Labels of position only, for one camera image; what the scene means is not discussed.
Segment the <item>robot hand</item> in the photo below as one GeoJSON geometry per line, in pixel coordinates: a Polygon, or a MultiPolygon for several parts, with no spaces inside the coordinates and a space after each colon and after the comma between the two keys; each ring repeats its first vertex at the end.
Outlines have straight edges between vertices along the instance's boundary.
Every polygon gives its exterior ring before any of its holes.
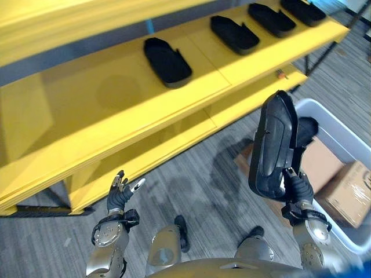
{"type": "Polygon", "coordinates": [[[92,243],[96,248],[86,267],[88,278],[117,278],[125,273],[126,261],[123,254],[129,243],[129,231],[139,224],[137,211],[125,212],[125,203],[146,179],[130,186],[126,184],[127,178],[122,181],[123,177],[122,170],[115,176],[107,197],[108,215],[93,228],[92,243]]]}

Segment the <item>yellow shelf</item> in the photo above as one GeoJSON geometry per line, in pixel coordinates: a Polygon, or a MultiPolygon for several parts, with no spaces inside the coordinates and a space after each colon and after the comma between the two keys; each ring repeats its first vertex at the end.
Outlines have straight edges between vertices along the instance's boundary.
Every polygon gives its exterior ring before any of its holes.
{"type": "Polygon", "coordinates": [[[72,213],[104,197],[114,175],[121,169],[124,169],[125,177],[132,180],[203,139],[215,129],[205,111],[200,110],[68,177],[66,188],[70,192],[72,213]]]}
{"type": "Polygon", "coordinates": [[[307,77],[289,64],[282,67],[287,76],[278,79],[275,74],[267,75],[257,82],[230,94],[205,108],[211,120],[218,128],[229,125],[248,112],[261,106],[263,102],[277,90],[289,90],[305,82],[307,77]]]}
{"type": "Polygon", "coordinates": [[[146,37],[0,88],[0,211],[348,31],[331,19],[315,28],[297,22],[292,36],[277,39],[247,16],[246,6],[220,14],[246,21],[261,39],[257,50],[234,54],[211,32],[209,16],[156,33],[193,69],[182,88],[167,89],[154,74],[143,53],[146,37]]]}
{"type": "Polygon", "coordinates": [[[66,179],[72,211],[81,211],[103,198],[121,169],[130,180],[135,179],[261,106],[277,90],[288,90],[307,78],[292,65],[282,69],[288,79],[278,79],[275,74],[266,76],[66,179]]]}
{"type": "MultiPolygon", "coordinates": [[[[279,6],[275,4],[272,5],[272,8],[278,10],[279,6]]],[[[212,15],[182,24],[179,27],[232,85],[243,82],[247,85],[261,78],[262,75],[289,64],[328,42],[341,40],[348,32],[348,28],[330,17],[317,27],[307,27],[289,12],[281,9],[296,23],[293,34],[286,38],[272,36],[248,16],[247,5],[215,14],[229,17],[238,24],[244,22],[260,38],[256,50],[244,57],[232,52],[211,31],[210,17],[212,15]]]]}
{"type": "Polygon", "coordinates": [[[166,88],[145,38],[0,88],[0,210],[208,105],[229,83],[179,28],[157,33],[193,69],[166,88]]]}
{"type": "Polygon", "coordinates": [[[211,0],[0,0],[0,67],[211,0]]]}

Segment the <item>blue object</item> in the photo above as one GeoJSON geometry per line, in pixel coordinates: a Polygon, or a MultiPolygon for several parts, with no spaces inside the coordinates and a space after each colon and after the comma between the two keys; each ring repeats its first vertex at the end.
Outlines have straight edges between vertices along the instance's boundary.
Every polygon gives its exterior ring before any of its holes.
{"type": "Polygon", "coordinates": [[[149,34],[153,34],[155,32],[155,28],[153,27],[152,19],[147,19],[146,20],[146,26],[147,26],[147,31],[148,31],[149,34]]]}

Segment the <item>black plastic object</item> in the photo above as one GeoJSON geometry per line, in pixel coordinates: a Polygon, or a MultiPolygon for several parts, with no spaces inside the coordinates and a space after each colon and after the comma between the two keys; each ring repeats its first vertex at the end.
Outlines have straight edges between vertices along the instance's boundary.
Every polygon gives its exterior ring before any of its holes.
{"type": "Polygon", "coordinates": [[[240,26],[228,17],[213,16],[210,24],[213,32],[237,54],[251,53],[260,42],[245,23],[240,26]]]}
{"type": "Polygon", "coordinates": [[[300,170],[301,149],[296,149],[298,120],[292,99],[285,91],[268,98],[261,109],[250,164],[249,186],[256,194],[285,202],[289,199],[280,187],[283,169],[300,170]]]}
{"type": "Polygon", "coordinates": [[[281,5],[310,27],[317,26],[326,18],[326,14],[313,3],[307,4],[302,0],[281,0],[281,5]]]}
{"type": "Polygon", "coordinates": [[[318,122],[311,117],[299,118],[299,126],[297,128],[296,145],[306,147],[312,142],[313,136],[318,133],[318,122]]]}
{"type": "Polygon", "coordinates": [[[291,34],[296,24],[281,10],[275,12],[271,8],[261,4],[250,4],[248,13],[270,33],[283,38],[291,34]]]}
{"type": "Polygon", "coordinates": [[[179,88],[191,80],[192,69],[179,52],[158,38],[144,42],[144,53],[152,69],[168,88],[179,88]]]}

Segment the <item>gray carpet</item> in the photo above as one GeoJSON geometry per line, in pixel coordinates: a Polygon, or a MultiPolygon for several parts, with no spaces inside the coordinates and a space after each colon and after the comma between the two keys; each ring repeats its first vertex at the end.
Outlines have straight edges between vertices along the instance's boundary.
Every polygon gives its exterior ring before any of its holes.
{"type": "MultiPolygon", "coordinates": [[[[337,19],[346,23],[350,16],[342,13],[337,19]]],[[[370,46],[362,38],[366,29],[359,22],[293,97],[318,100],[370,144],[370,46]]],[[[259,110],[145,175],[146,187],[127,207],[139,212],[141,223],[130,232],[125,277],[144,276],[152,237],[177,214],[184,215],[189,227],[191,250],[185,261],[233,256],[249,230],[261,225],[275,261],[300,266],[292,231],[252,193],[233,162],[253,138],[258,121],[259,110]]],[[[28,202],[45,204],[49,198],[42,192],[28,202]]],[[[96,203],[96,212],[86,217],[0,219],[0,277],[85,277],[93,250],[90,233],[105,216],[105,205],[105,199],[96,203]]],[[[345,258],[354,257],[337,240],[334,245],[345,258]]]]}

